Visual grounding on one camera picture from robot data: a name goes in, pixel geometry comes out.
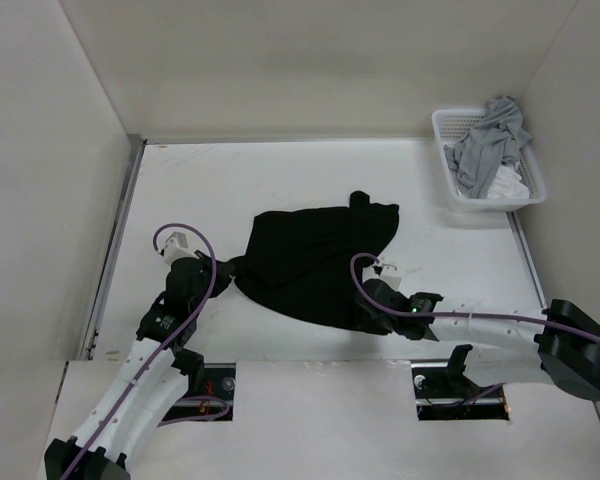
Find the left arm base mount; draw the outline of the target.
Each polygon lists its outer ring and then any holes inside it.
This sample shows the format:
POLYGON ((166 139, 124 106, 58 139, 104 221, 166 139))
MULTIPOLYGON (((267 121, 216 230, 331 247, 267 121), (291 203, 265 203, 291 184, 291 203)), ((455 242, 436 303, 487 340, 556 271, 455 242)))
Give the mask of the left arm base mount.
POLYGON ((160 426, 184 421, 232 421, 236 364, 206 364, 202 379, 167 411, 160 426))

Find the black tank top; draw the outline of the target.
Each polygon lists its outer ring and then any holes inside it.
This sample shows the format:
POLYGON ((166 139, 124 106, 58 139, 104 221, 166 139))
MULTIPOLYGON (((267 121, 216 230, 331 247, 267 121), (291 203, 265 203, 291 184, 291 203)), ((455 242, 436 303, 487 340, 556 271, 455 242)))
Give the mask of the black tank top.
POLYGON ((246 252, 230 260, 234 283, 250 300, 296 320, 386 335, 356 304, 350 272, 358 253, 379 255, 399 227, 399 206, 362 191, 347 206, 257 215, 246 252))

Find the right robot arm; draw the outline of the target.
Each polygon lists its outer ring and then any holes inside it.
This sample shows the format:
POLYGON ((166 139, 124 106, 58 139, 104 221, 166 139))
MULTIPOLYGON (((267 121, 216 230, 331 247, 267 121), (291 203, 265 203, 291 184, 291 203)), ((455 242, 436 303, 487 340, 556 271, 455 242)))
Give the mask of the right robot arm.
POLYGON ((355 287, 356 304, 381 332, 454 343, 443 380, 455 395, 535 383, 600 402, 600 324, 569 301, 554 300, 527 314, 479 312, 439 294, 406 297, 380 279, 355 287))

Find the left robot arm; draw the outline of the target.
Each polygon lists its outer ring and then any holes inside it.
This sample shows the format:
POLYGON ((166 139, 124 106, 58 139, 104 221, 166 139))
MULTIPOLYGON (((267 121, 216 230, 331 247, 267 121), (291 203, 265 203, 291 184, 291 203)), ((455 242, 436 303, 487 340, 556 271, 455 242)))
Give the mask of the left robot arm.
POLYGON ((204 387, 204 358, 187 349, 207 300, 232 282, 235 266, 202 252, 173 261, 165 288, 142 317, 115 380, 83 424, 44 454, 49 479, 128 479, 168 411, 204 387))

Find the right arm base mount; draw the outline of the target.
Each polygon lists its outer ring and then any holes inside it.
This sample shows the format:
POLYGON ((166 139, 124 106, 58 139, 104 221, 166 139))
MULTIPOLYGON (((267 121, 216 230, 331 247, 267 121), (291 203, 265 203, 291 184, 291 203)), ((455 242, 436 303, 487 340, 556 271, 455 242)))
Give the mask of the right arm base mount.
POLYGON ((471 345, 454 348, 448 360, 411 364, 420 421, 509 420, 502 384, 478 386, 465 375, 471 345))

